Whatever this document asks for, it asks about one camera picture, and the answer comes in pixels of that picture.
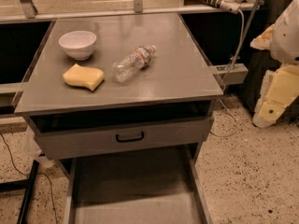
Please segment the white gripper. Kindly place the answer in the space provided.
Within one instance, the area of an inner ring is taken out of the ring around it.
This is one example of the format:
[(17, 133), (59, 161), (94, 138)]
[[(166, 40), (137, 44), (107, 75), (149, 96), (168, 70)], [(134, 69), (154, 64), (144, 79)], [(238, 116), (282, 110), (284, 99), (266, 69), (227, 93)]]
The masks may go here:
[(276, 71), (263, 76), (260, 98), (252, 123), (260, 128), (277, 122), (292, 102), (299, 97), (299, 0), (292, 0), (275, 22), (255, 37), (250, 46), (270, 50), (271, 56), (283, 63)]

